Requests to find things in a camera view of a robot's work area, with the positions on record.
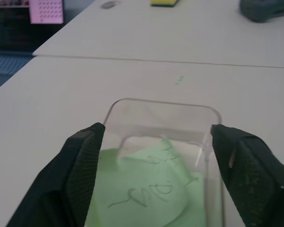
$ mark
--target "pink board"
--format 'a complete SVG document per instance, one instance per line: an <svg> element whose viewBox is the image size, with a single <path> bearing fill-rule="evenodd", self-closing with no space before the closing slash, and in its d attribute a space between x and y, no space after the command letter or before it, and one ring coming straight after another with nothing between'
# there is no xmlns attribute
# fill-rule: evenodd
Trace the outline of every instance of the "pink board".
<svg viewBox="0 0 284 227"><path fill-rule="evenodd" d="M32 24L62 24L62 0L29 0Z"/></svg>

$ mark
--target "clear plastic container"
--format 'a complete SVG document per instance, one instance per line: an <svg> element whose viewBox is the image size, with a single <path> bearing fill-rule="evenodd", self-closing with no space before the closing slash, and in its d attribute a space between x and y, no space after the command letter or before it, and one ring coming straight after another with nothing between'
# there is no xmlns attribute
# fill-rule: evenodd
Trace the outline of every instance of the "clear plastic container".
<svg viewBox="0 0 284 227"><path fill-rule="evenodd" d="M86 225L223 227L222 180L210 135L219 123L219 113L207 106L114 103Z"/></svg>

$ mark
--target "plastic box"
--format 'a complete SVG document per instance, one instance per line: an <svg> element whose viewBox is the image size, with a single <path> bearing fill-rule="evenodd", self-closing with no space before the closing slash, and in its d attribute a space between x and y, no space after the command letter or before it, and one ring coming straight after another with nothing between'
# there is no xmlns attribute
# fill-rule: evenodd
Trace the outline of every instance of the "plastic box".
<svg viewBox="0 0 284 227"><path fill-rule="evenodd" d="M115 203L109 202L108 200L113 199L114 196L109 195L102 202L108 203L107 211L104 211L98 208L93 202L99 192L107 190L101 184L102 176L98 175L97 172L95 191L91 203L95 207L90 208L86 222L87 227L91 227L90 222L93 222L93 226L109 227L107 221L103 219L113 219L114 215L117 215L115 218L118 219L114 224L116 227L120 225L124 227L138 227L146 226L146 224L148 227L159 227L161 225L167 227L223 227L222 180L213 152L212 137L210 135L211 125L219 123L221 123L219 113L207 106L138 99L122 99L114 103L104 122L106 131L100 156L102 150L117 148L118 153L116 158L126 158L128 155L135 154L135 152L155 146L162 139L168 139L180 155L181 160L184 161L185 167L183 168L187 168L192 176L199 175L201 178L196 177L196 179L199 179L195 183L198 185L198 189L189 186L194 191L187 192L189 188L184 188L188 194L192 195L183 195L183 192L178 191L175 193L175 197L171 199L173 203L167 201L167 194L171 189L176 190L177 185L174 185L175 181L172 183L167 181L168 183L161 184L161 188L158 184L145 186L142 189L133 189L133 186L127 193L124 192L124 195L122 195L124 199L119 203L118 199L116 199ZM154 164L156 162L160 163L162 165L160 168L165 168L166 163L164 161L166 160L150 158L149 161ZM148 171L148 169L141 171L141 178L150 177ZM162 173L162 171L158 171L158 173L153 172L152 177L156 177L156 174L161 174L157 176L159 180L169 177L168 172ZM122 188L122 185L128 183L128 181L124 177L116 185L112 180L109 187L111 189L115 188L117 196L119 193L118 189ZM129 212L127 211L129 217L124 216L121 207L129 210ZM160 211L163 212L165 209L167 209L164 211L166 216L163 216ZM95 224L95 220L91 220L96 218L94 213L97 213L97 224Z"/></svg>

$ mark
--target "white table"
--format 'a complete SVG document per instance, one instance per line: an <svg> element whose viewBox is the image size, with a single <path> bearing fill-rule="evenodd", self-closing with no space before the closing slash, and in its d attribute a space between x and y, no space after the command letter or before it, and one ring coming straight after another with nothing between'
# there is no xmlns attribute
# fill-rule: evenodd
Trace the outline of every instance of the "white table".
<svg viewBox="0 0 284 227"><path fill-rule="evenodd" d="M35 55L284 67L284 17L257 24L239 0L96 0Z"/></svg>
<svg viewBox="0 0 284 227"><path fill-rule="evenodd" d="M284 163L284 69L36 57L0 87L0 227L65 140L124 97L212 106ZM243 227L226 195L227 226Z"/></svg>

